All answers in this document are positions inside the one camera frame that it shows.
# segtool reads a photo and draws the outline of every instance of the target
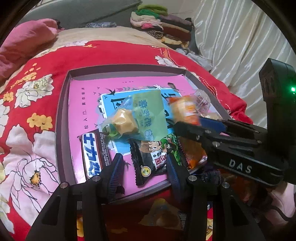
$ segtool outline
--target stack of folded clothes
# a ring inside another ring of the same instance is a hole
[[[191,40],[192,23],[174,15],[157,4],[141,4],[131,14],[133,28],[145,31],[172,49],[186,48]]]

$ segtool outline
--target pink pillow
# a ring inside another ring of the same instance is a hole
[[[58,32],[57,22],[48,18],[15,27],[0,47],[0,83],[35,56],[38,48],[53,40]]]

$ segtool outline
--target beige blanket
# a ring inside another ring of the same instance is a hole
[[[68,43],[83,40],[119,41],[132,44],[153,45],[163,48],[169,48],[168,46],[145,32],[141,32],[133,28],[118,26],[116,28],[74,28],[64,30],[59,33],[54,42],[45,45],[43,49],[41,49],[39,52],[48,50],[47,53],[49,53],[51,50],[63,47]],[[5,84],[0,87],[0,93],[4,90],[9,81],[23,69],[23,67],[24,65],[20,67],[16,72],[14,72],[5,82]]]

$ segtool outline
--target satin curtain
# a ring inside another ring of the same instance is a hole
[[[258,73],[267,58],[296,68],[282,32],[251,0],[202,0],[192,19],[197,47],[212,60],[211,74],[247,102],[246,114],[255,125],[267,127]]]

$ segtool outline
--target floral bedspread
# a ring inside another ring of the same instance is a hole
[[[23,241],[59,183],[55,120],[71,69],[105,64],[154,64],[191,71],[236,119],[251,123],[246,103],[195,62],[173,50],[114,41],[81,41],[29,60],[0,94],[0,218]]]

